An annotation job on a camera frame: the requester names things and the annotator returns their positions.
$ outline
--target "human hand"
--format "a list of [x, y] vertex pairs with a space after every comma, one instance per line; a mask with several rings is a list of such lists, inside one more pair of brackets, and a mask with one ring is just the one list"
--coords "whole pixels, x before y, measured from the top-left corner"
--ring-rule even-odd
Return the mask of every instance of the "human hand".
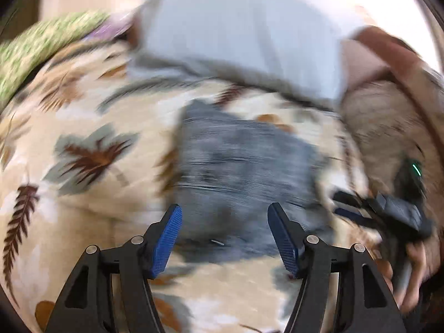
[[[416, 307], [419, 300], [419, 288], [426, 273], [426, 256], [423, 242], [410, 243], [406, 246], [407, 256], [412, 264], [412, 274], [406, 289], [396, 292], [393, 295], [399, 310], [403, 314], [407, 314]], [[392, 266], [388, 261], [376, 260], [378, 270], [382, 274], [387, 283], [388, 288], [393, 293]]]

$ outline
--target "green light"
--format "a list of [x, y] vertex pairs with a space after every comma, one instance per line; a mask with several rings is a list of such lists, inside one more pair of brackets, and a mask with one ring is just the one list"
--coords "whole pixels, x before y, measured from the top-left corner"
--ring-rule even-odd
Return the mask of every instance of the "green light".
[[417, 168], [416, 165], [413, 165], [413, 167], [415, 168], [415, 170], [417, 171], [418, 175], [421, 176], [421, 172], [419, 171], [419, 169]]

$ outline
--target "silver screw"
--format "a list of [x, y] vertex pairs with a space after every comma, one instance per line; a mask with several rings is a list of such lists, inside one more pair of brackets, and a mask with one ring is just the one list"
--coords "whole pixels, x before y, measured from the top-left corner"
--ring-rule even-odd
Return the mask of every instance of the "silver screw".
[[357, 252], [364, 253], [365, 252], [365, 246], [363, 246], [361, 243], [357, 243], [357, 244], [355, 244], [355, 250]]
[[89, 246], [86, 248], [86, 254], [94, 254], [95, 252], [97, 252], [96, 246]]
[[143, 243], [143, 237], [141, 235], [136, 235], [131, 239], [131, 243], [133, 243], [135, 246]]
[[311, 244], [317, 244], [319, 243], [319, 238], [316, 235], [308, 235], [307, 242]]

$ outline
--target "blue gripper pad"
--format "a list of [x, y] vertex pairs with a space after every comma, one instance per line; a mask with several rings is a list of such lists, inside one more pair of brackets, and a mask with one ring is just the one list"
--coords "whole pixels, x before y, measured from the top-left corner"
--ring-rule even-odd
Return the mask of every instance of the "blue gripper pad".
[[299, 244], [299, 247], [296, 247], [296, 242], [290, 237], [291, 233], [287, 230], [287, 226], [297, 223], [288, 219], [279, 203], [273, 203], [268, 207], [267, 218], [282, 262], [285, 268], [296, 276], [299, 270], [299, 257], [304, 253], [305, 247], [303, 244]]
[[162, 220], [155, 224], [160, 224], [160, 226], [156, 226], [156, 228], [164, 228], [152, 251], [152, 266], [149, 270], [150, 279], [155, 279], [159, 273], [165, 270], [168, 258], [170, 257], [182, 225], [181, 207], [177, 204], [173, 204], [168, 208]]

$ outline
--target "blue rubber tip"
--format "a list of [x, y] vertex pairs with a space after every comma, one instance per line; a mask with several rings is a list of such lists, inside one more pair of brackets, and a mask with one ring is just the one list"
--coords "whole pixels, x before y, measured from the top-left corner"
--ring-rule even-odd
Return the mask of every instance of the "blue rubber tip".
[[299, 270], [297, 264], [297, 257], [299, 257], [299, 255], [296, 247], [290, 240], [290, 236], [285, 229], [282, 220], [279, 218], [278, 213], [273, 206], [268, 208], [267, 218], [268, 225], [270, 226], [271, 233], [273, 234], [274, 241], [276, 242], [285, 269], [296, 276]]
[[157, 240], [153, 250], [153, 264], [150, 270], [152, 279], [165, 270], [168, 258], [170, 257], [177, 235], [182, 225], [182, 209], [177, 206], [168, 220], [163, 233]]

